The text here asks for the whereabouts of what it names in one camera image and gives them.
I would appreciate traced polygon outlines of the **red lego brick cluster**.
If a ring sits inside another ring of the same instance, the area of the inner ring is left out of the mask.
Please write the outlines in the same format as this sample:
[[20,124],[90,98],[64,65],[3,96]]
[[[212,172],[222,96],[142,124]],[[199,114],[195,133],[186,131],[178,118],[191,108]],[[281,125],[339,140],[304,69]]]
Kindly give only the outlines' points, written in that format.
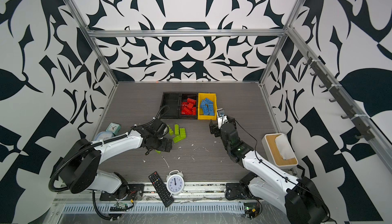
[[186,107],[190,110],[192,110],[195,107],[195,105],[197,104],[197,101],[194,99],[191,99],[191,98],[188,98],[186,102],[187,102]]

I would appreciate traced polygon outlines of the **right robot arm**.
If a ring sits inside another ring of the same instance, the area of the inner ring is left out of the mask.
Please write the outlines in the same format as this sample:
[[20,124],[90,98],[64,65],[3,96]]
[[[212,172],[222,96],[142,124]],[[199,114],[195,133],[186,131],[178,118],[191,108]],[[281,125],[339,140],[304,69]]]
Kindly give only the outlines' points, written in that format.
[[240,184],[252,197],[281,210],[292,224],[321,224],[329,220],[330,211],[315,184],[307,177],[299,179],[284,172],[242,141],[234,118],[211,120],[209,130],[221,139],[229,158],[249,171]]

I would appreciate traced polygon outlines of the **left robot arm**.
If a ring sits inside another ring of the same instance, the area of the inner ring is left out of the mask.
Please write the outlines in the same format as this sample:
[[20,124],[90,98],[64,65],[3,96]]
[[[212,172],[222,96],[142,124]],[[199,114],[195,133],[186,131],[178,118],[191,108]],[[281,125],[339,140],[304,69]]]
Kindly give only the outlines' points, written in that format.
[[100,170],[100,164],[133,149],[145,148],[147,153],[170,152],[173,140],[166,137],[168,133],[168,125],[155,118],[109,139],[80,139],[56,166],[48,188],[51,192],[69,190],[73,194],[85,190],[103,191],[123,199],[129,193],[128,182],[119,173]]

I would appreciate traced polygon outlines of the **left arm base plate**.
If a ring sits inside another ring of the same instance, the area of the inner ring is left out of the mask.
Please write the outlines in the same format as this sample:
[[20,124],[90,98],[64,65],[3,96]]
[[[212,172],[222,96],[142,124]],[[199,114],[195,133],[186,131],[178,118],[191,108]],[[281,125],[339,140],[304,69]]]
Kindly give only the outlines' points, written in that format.
[[144,195],[144,184],[124,184],[114,193],[103,191],[100,201],[130,201],[141,198]]

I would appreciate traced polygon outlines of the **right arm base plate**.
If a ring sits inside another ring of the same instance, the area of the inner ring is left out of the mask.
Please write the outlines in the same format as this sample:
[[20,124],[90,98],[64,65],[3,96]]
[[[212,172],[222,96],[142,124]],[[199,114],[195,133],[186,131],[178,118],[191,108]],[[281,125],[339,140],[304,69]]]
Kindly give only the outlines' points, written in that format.
[[225,198],[233,201],[236,199],[253,199],[254,195],[249,189],[249,185],[245,183],[227,183]]

